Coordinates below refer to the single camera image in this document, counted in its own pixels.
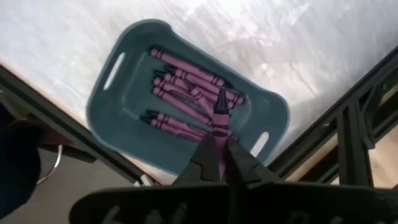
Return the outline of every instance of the dark object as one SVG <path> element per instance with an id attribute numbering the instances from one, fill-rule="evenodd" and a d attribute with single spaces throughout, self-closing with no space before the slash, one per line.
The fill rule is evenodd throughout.
<path id="1" fill-rule="evenodd" d="M 230 139 L 227 148 L 226 184 L 218 176 L 216 144 L 205 136 L 173 185 L 91 194 L 73 206 L 70 222 L 94 224 L 107 219 L 116 223 L 155 224 L 392 223 L 398 220 L 396 190 L 283 182 L 237 141 Z M 139 209 L 132 209 L 137 203 Z"/>
<path id="2" fill-rule="evenodd" d="M 0 127 L 3 128 L 14 120 L 15 118 L 8 112 L 7 108 L 0 104 Z"/>
<path id="3" fill-rule="evenodd" d="M 152 121 L 152 118 L 145 117 L 145 116 L 140 116 L 139 119 L 141 119 L 141 121 L 143 121 L 149 125 L 150 125 L 150 122 Z"/>
<path id="4" fill-rule="evenodd" d="M 343 131 L 347 128 L 347 126 L 338 127 L 342 123 L 337 122 L 338 117 L 342 118 L 344 111 L 347 110 L 350 110 L 351 116 L 357 120 L 356 127 L 350 127 L 351 136 L 354 138 L 352 141 L 361 142 L 361 148 L 358 148 L 356 153 L 364 154 L 364 150 L 367 151 L 373 148 L 378 140 L 398 124 L 398 93 L 393 94 L 386 102 L 380 105 L 383 95 L 398 83 L 397 74 L 398 47 L 357 82 L 277 159 L 272 161 L 268 168 L 281 178 L 286 179 L 329 141 L 338 130 Z M 341 147 L 340 144 L 345 144 L 345 147 L 347 147 L 351 143 L 340 141 L 339 145 L 301 180 L 323 183 L 333 181 L 339 172 L 337 151 Z"/>
<path id="5" fill-rule="evenodd" d="M 163 66 L 163 68 L 166 69 L 166 71 L 171 74 L 175 74 L 175 72 L 177 71 L 177 67 L 173 65 L 165 65 Z"/>
<path id="6" fill-rule="evenodd" d="M 35 125 L 8 126 L 0 132 L 0 220 L 25 204 L 40 176 L 37 146 L 45 131 Z"/>
<path id="7" fill-rule="evenodd" d="M 226 100 L 225 90 L 221 89 L 218 93 L 218 98 L 214 104 L 214 113 L 216 114 L 229 114 L 228 102 Z"/>
<path id="8" fill-rule="evenodd" d="M 142 183 L 140 177 L 144 175 L 143 171 L 119 153 L 104 147 L 89 130 L 2 66 L 0 66 L 0 89 L 76 143 L 80 149 L 89 152 L 130 182 Z"/>
<path id="9" fill-rule="evenodd" d="M 165 78 L 167 72 L 166 71 L 160 71 L 160 70 L 154 70 L 155 76 L 159 78 Z"/>
<path id="10" fill-rule="evenodd" d="M 148 114 L 149 116 L 153 118 L 157 118 L 158 115 L 160 114 L 159 111 L 154 111 L 154 110 L 145 110 L 145 114 Z"/>

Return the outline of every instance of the metal frame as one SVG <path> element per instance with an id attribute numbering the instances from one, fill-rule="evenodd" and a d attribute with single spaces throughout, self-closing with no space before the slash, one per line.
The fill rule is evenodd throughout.
<path id="1" fill-rule="evenodd" d="M 380 141 L 392 128 L 398 125 L 398 92 L 390 97 L 376 111 L 373 122 L 375 142 Z M 339 174 L 338 146 L 333 148 L 320 162 L 311 168 L 300 181 L 331 183 Z"/>
<path id="2" fill-rule="evenodd" d="M 142 184 L 143 171 L 119 153 L 104 147 L 89 130 L 3 66 L 0 66 L 0 89 L 53 129 L 79 145 L 80 149 L 98 158 L 128 181 L 132 183 L 138 181 Z"/>
<path id="3" fill-rule="evenodd" d="M 343 183 L 372 185 L 367 150 L 397 124 L 398 93 L 379 106 L 383 95 L 397 83 L 398 48 L 395 48 L 268 168 L 286 179 L 338 133 L 345 136 L 339 138 L 339 147 L 329 152 L 300 180 L 331 182 L 340 172 Z M 347 161 L 354 163 L 348 166 Z"/>

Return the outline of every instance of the white plastic sheet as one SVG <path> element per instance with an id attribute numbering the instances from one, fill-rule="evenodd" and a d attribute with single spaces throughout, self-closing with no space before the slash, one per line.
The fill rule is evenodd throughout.
<path id="1" fill-rule="evenodd" d="M 396 0 L 0 2 L 0 62 L 81 123 L 119 34 L 158 18 L 283 96 L 289 129 L 269 163 L 398 44 Z"/>

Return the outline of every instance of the black metal rail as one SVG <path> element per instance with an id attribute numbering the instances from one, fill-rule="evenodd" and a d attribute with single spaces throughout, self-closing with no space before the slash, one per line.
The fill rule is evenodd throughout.
<path id="1" fill-rule="evenodd" d="M 357 111 L 354 113 L 358 118 L 356 125 L 359 127 L 352 138 L 360 138 L 355 140 L 361 142 L 356 145 L 362 147 L 364 144 L 364 148 L 372 148 L 376 137 L 382 138 L 396 123 L 394 113 L 398 103 L 392 102 L 395 98 L 389 100 L 391 103 L 388 104 L 388 108 L 384 107 L 383 110 L 377 108 L 382 96 L 397 84 L 397 68 L 398 48 L 395 48 L 297 138 L 268 168 L 286 179 L 337 133 L 339 129 L 336 118 L 355 104 L 357 104 Z M 336 176 L 334 170 L 337 166 L 337 157 L 336 149 L 334 149 L 302 180 L 329 181 Z"/>
<path id="2" fill-rule="evenodd" d="M 392 128 L 398 125 L 398 92 L 393 94 L 376 111 L 373 121 L 375 142 L 380 141 Z M 312 167 L 300 181 L 329 184 L 339 175 L 338 146 Z"/>

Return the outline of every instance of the tray handle hole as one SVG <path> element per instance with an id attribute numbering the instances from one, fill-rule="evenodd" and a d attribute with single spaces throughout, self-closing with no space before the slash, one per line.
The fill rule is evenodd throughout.
<path id="1" fill-rule="evenodd" d="M 257 139 L 253 148 L 251 148 L 250 153 L 254 157 L 257 157 L 257 155 L 260 153 L 261 149 L 266 145 L 268 139 L 269 139 L 269 133 L 267 131 L 263 132 L 260 135 L 259 139 Z"/>
<path id="2" fill-rule="evenodd" d="M 122 62 L 123 62 L 123 60 L 124 60 L 124 56 L 125 56 L 125 54 L 126 53 L 121 53 L 119 56 L 118 56 L 118 59 L 116 59 L 116 62 L 114 63 L 114 65 L 113 65 L 113 68 L 112 68 L 112 70 L 111 70 L 111 73 L 109 74 L 109 77 L 108 77 L 108 79 L 106 80 L 106 82 L 105 82 L 105 85 L 104 85 L 104 87 L 103 87 L 103 90 L 107 90 L 110 86 L 111 86 L 111 84 L 112 84 L 112 81 L 113 81 L 113 79 L 114 79 L 114 76 L 117 74 L 117 72 L 119 71 L 119 68 L 120 68 L 120 65 L 122 64 Z"/>

